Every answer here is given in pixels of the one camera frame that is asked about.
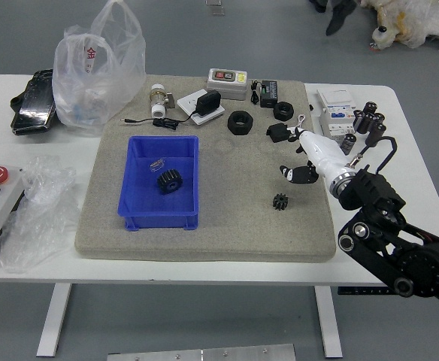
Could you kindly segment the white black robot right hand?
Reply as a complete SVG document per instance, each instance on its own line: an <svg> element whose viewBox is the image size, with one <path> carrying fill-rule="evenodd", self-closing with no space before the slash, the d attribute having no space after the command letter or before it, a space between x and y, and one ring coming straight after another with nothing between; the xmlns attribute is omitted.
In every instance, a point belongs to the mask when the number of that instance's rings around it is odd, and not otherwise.
<svg viewBox="0 0 439 361"><path fill-rule="evenodd" d="M356 175L347 165L347 157L336 141L322 135L295 127L294 140L298 139L300 151L304 151L310 165L287 168L282 165L280 171L293 184L312 184L319 176L325 178L329 192L338 198L351 179Z"/></svg>

